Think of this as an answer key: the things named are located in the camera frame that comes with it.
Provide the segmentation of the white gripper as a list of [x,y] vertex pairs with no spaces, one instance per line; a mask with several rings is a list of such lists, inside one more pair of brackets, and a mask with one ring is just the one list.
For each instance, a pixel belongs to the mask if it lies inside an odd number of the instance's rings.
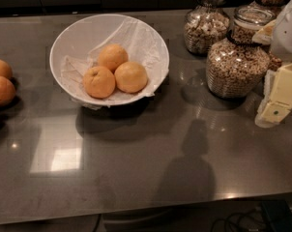
[[[252,41],[271,45],[271,52],[276,57],[284,62],[292,62],[292,0],[283,8],[276,21],[270,21],[253,35]],[[260,128],[272,128],[292,111],[292,63],[275,72],[267,71],[263,94],[255,124]]]

